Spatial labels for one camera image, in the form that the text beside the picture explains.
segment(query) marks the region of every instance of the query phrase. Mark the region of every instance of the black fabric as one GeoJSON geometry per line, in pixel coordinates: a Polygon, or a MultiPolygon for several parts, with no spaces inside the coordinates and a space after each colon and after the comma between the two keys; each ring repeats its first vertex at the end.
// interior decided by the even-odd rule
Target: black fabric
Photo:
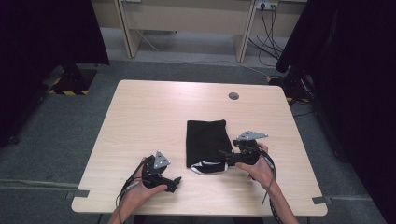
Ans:
{"type": "Polygon", "coordinates": [[[231,153],[233,146],[225,130],[226,121],[187,121],[186,165],[200,161],[225,162],[220,150],[231,153]]]}

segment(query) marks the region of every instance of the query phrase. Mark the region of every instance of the hand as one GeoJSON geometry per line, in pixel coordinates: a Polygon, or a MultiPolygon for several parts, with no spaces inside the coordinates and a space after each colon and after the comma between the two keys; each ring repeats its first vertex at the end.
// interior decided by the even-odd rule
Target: hand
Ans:
{"type": "MultiPolygon", "coordinates": [[[[134,177],[142,176],[143,166],[136,172],[134,177]]],[[[152,189],[146,188],[140,178],[134,180],[133,183],[140,181],[135,187],[128,190],[122,197],[120,205],[116,210],[114,210],[111,219],[108,223],[123,223],[132,212],[142,206],[148,199],[150,199],[155,194],[165,191],[167,189],[166,185],[160,185],[152,189]]]]}
{"type": "MultiPolygon", "coordinates": [[[[268,153],[268,146],[259,142],[257,143],[257,145],[261,150],[268,153]]],[[[254,165],[247,165],[242,162],[237,162],[235,166],[241,170],[248,172],[248,179],[254,178],[262,185],[265,190],[269,189],[274,174],[271,170],[271,167],[268,165],[268,162],[262,155],[260,155],[259,159],[254,165]]]]}

